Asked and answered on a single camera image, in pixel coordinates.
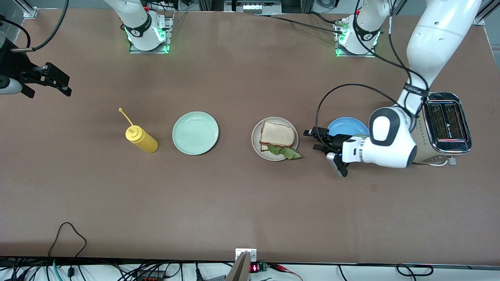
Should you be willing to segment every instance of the empty plate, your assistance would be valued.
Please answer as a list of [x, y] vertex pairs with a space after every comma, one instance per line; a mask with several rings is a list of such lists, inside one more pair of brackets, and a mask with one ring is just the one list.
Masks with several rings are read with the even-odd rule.
[[209, 151], [217, 142], [219, 126], [205, 112], [194, 111], [183, 115], [172, 130], [175, 147], [188, 155], [200, 155]]
[[266, 119], [261, 120], [259, 123], [257, 123], [257, 125], [255, 125], [255, 128], [253, 128], [253, 132], [251, 133], [251, 144], [255, 152], [257, 152], [257, 154], [260, 155], [260, 157], [269, 161], [285, 160], [286, 158], [281, 154], [274, 155], [270, 151], [261, 151], [261, 143], [259, 141], [261, 140], [261, 129], [264, 126], [265, 121], [274, 124], [285, 125], [291, 128], [295, 133], [295, 141], [293, 142], [292, 146], [294, 149], [297, 149], [297, 146], [299, 145], [299, 135], [297, 134], [297, 130], [295, 129], [294, 125], [292, 125], [292, 123], [281, 117], [268, 117]]

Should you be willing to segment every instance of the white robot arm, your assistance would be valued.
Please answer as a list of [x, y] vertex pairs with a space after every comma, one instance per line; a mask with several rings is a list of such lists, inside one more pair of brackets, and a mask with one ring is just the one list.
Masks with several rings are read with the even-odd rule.
[[144, 9], [140, 0], [103, 0], [118, 14], [132, 44], [141, 51], [150, 51], [166, 40], [159, 29], [165, 17]]
[[[329, 147], [317, 146], [314, 149], [327, 153], [330, 165], [341, 175], [346, 176], [346, 166], [351, 162], [375, 163], [390, 168], [406, 168], [417, 154], [417, 145], [411, 136], [415, 115], [422, 106], [422, 98], [439, 72], [451, 58], [472, 25], [481, 0], [426, 0], [427, 7], [418, 22], [406, 50], [409, 69], [420, 76], [410, 73], [397, 100], [391, 107], [375, 110], [369, 119], [369, 137], [338, 135], [330, 138], [328, 132], [316, 128], [304, 132]], [[365, 54], [373, 46], [382, 22], [389, 14], [386, 0], [364, 2], [357, 16], [357, 22], [350, 24], [344, 47], [355, 54]], [[359, 35], [358, 40], [353, 28]]]

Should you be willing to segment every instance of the table surface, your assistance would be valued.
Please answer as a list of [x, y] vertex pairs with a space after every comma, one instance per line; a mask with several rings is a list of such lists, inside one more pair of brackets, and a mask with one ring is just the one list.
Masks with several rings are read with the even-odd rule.
[[[25, 21], [34, 45], [59, 13]], [[286, 17], [328, 28], [313, 15]], [[403, 57], [417, 20], [394, 18]], [[303, 132], [333, 87], [365, 83], [397, 98], [404, 71], [335, 57], [331, 33], [263, 16], [190, 12], [164, 55], [128, 54], [119, 26], [112, 10], [70, 9], [50, 44], [29, 56], [65, 71], [72, 96], [34, 86], [34, 99], [1, 97], [1, 255], [45, 256], [69, 221], [88, 240], [86, 257], [229, 261], [248, 247], [268, 261], [500, 265], [500, 147], [492, 141], [500, 74], [482, 26], [471, 28], [432, 85], [460, 96], [472, 151], [455, 167], [354, 163], [347, 178], [302, 135], [302, 159], [262, 159], [251, 144], [255, 124], [278, 116]], [[386, 40], [378, 52], [394, 59]], [[366, 123], [389, 105], [344, 88], [325, 101], [319, 123]], [[157, 152], [125, 139], [119, 107], [158, 140]], [[199, 156], [172, 142], [174, 123], [192, 111], [211, 114], [220, 129], [215, 147]], [[81, 246], [64, 228], [53, 255]]]

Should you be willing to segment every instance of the green led light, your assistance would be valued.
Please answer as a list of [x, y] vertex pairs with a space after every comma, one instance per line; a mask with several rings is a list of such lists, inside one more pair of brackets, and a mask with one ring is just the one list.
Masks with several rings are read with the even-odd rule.
[[126, 37], [127, 37], [127, 39], [128, 39], [130, 42], [132, 42], [132, 39], [130, 39], [130, 34], [129, 34], [129, 32], [128, 32], [126, 29], [125, 29], [125, 33], [126, 33]]
[[165, 31], [159, 30], [158, 28], [153, 28], [154, 32], [156, 33], [156, 36], [158, 37], [158, 40], [163, 41], [165, 40]]

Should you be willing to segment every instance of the yellow squeeze bottle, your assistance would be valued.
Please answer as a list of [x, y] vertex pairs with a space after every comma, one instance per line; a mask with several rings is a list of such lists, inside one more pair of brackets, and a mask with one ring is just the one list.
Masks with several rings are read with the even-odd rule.
[[120, 111], [130, 123], [130, 127], [128, 127], [125, 132], [126, 139], [147, 153], [155, 152], [158, 149], [157, 140], [150, 136], [143, 128], [132, 124], [132, 121], [130, 121], [121, 107], [118, 111]]

